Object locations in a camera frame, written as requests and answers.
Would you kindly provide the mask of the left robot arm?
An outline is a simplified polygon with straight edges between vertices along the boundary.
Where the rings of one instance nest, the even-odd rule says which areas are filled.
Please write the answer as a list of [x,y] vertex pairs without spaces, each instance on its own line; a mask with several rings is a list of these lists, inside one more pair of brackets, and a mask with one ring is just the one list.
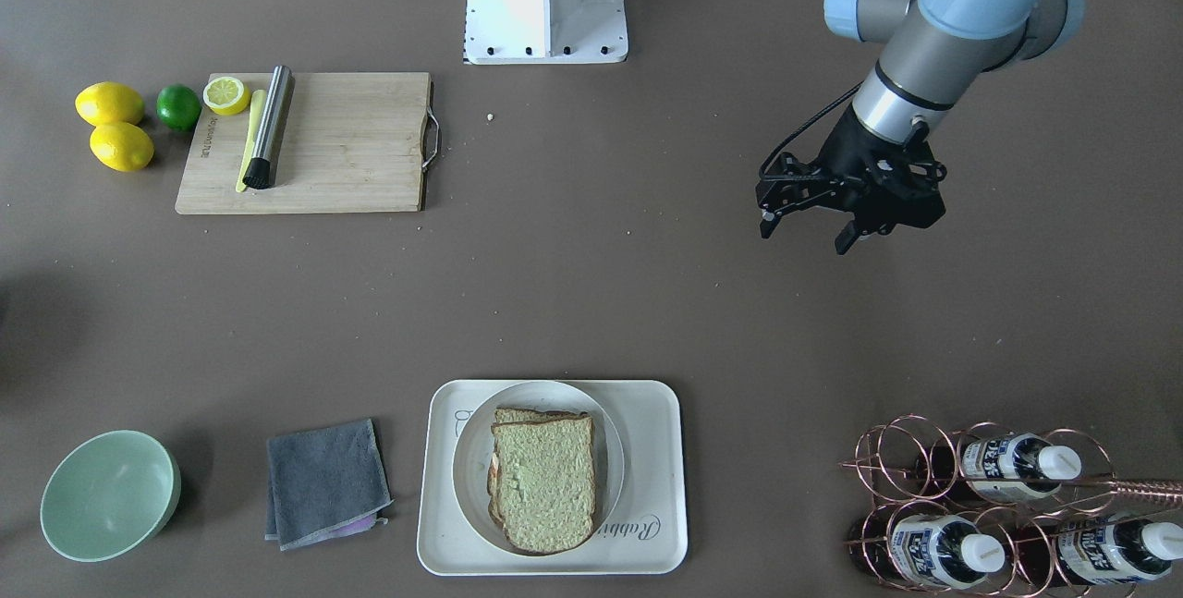
[[945,165],[929,139],[981,73],[1069,41],[1085,0],[825,0],[825,25],[883,43],[866,79],[830,104],[841,117],[810,163],[786,142],[761,165],[759,232],[815,206],[849,214],[834,240],[846,253],[870,234],[926,229],[945,212]]

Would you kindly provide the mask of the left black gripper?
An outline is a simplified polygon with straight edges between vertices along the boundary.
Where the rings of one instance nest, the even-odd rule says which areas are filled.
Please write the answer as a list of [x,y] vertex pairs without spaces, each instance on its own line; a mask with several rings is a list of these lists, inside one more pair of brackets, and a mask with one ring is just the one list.
[[891,233],[898,225],[927,229],[945,214],[939,185],[948,172],[933,157],[924,118],[906,118],[905,140],[896,144],[867,130],[847,108],[812,163],[787,152],[803,130],[791,133],[761,165],[761,239],[769,239],[783,216],[832,208],[853,216],[834,239],[841,256],[870,233]]

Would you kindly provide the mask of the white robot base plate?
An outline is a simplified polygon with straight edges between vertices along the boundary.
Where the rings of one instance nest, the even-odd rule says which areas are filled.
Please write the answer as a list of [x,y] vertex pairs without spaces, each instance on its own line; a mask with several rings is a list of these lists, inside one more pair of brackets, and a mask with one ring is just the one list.
[[466,0],[472,65],[589,65],[627,59],[625,0]]

